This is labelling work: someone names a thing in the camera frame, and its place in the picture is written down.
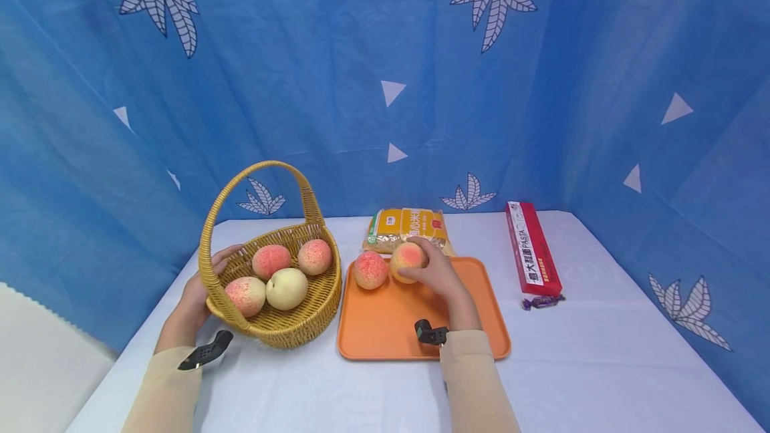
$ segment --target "blue curtain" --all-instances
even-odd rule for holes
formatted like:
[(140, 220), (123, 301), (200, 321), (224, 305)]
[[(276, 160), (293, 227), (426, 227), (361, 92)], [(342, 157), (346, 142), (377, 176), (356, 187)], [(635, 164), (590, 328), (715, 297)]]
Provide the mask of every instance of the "blue curtain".
[[(769, 24), (764, 0), (0, 0), (0, 280), (120, 351), (259, 160), (329, 217), (531, 200), (768, 427)], [(301, 214), (264, 170), (219, 219)]]

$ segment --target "human hand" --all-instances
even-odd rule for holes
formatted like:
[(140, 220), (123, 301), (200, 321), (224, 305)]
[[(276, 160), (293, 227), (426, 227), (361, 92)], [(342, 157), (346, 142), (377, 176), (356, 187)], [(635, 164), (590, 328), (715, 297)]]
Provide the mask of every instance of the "human hand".
[(426, 267), (403, 267), (399, 270), (399, 275), (421, 282), (437, 295), (444, 297), (445, 301), (458, 295), (467, 295), (468, 291), (457, 276), (452, 261), (438, 247), (424, 237), (410, 237), (407, 241), (420, 246), (429, 262)]
[(452, 331), (482, 329), (476, 303), (460, 277), (452, 261), (424, 237), (410, 237), (407, 241), (420, 246), (428, 257), (426, 267), (403, 267), (398, 274), (420, 281), (432, 292), (444, 298), (449, 310), (449, 327)]
[[(211, 257), (211, 264), (214, 267), (214, 274), (221, 275), (227, 267), (227, 258), (240, 251), (243, 245), (233, 245), (226, 247), (222, 251), (219, 251), (216, 255)], [(179, 299), (177, 310), (185, 313), (189, 316), (189, 320), (194, 323), (198, 323), (199, 327), (203, 326), (203, 323), (211, 315), (211, 311), (206, 306), (206, 298), (209, 296), (206, 286), (201, 281), (201, 275), (196, 272), (184, 285), (182, 291), (182, 298)]]
[[(214, 274), (221, 275), (227, 266), (227, 257), (242, 249), (243, 245), (233, 245), (219, 251), (211, 257)], [(166, 323), (160, 330), (155, 353), (166, 351), (172, 347), (195, 346), (198, 330), (211, 316), (211, 311), (206, 306), (206, 298), (209, 292), (201, 281), (201, 276), (192, 275), (184, 285), (182, 298), (178, 305), (168, 316)]]

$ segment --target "yellow packaging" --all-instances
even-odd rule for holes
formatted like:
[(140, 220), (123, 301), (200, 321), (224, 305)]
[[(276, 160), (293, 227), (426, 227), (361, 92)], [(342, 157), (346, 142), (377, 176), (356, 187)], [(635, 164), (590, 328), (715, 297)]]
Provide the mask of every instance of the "yellow packaging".
[(446, 233), (444, 215), (430, 209), (380, 209), (369, 224), (364, 250), (390, 254), (411, 236), (424, 237), (446, 256), (456, 256)]

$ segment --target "peach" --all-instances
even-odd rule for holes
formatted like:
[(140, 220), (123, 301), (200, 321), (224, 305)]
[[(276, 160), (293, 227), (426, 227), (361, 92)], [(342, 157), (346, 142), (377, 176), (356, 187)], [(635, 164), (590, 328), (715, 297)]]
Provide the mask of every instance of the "peach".
[(289, 311), (307, 295), (307, 277), (299, 269), (287, 267), (276, 271), (265, 286), (267, 302), (280, 311)]
[(299, 270), (308, 276), (318, 276), (332, 265), (332, 249), (323, 239), (311, 239), (299, 249)]
[(265, 284), (256, 277), (237, 278), (225, 287), (225, 293), (243, 317), (256, 315), (265, 305)]
[(360, 287), (376, 289), (387, 280), (387, 264), (379, 254), (366, 251), (353, 264), (353, 277)]
[(251, 267), (259, 279), (268, 281), (279, 269), (291, 267), (291, 253), (281, 245), (260, 247), (254, 253)]
[(411, 285), (416, 281), (399, 275), (398, 270), (402, 267), (426, 267), (427, 264), (428, 257), (425, 255), (422, 247), (414, 243), (402, 243), (393, 251), (393, 256), (390, 257), (390, 274), (393, 275), (395, 280)]

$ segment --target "wicker basket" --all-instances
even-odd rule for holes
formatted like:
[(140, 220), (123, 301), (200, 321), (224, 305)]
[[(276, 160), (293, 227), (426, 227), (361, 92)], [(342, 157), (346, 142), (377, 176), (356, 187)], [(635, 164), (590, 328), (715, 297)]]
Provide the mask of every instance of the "wicker basket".
[[(299, 184), (302, 193), (302, 205), (305, 212), (305, 222), (302, 225), (283, 227), (266, 235), (255, 237), (245, 243), (239, 254), (229, 258), (227, 268), (222, 275), (214, 275), (211, 264), (211, 235), (214, 230), (214, 220), (217, 219), (227, 195), (248, 174), (255, 170), (280, 166), (291, 171)], [(323, 239), (329, 243), (334, 260), (329, 270), (314, 277), (308, 277), (308, 291), (305, 301), (291, 311), (278, 311), (265, 302), (258, 315), (250, 318), (243, 317), (230, 298), (224, 287), (237, 277), (253, 276), (251, 258), (254, 252), (262, 246), (283, 245), (291, 251), (293, 266), (297, 266), (297, 253), (300, 246), (311, 239)], [(244, 169), (225, 186), (214, 201), (209, 211), (201, 235), (201, 251), (198, 255), (198, 266), (203, 284), (209, 290), (207, 305), (214, 315), (244, 333), (262, 340), (265, 345), (288, 349), (304, 345), (322, 333), (334, 318), (342, 293), (342, 271), (340, 268), (340, 252), (338, 246), (324, 223), (318, 201), (315, 200), (313, 189), (305, 176), (297, 169), (277, 160), (266, 160)]]

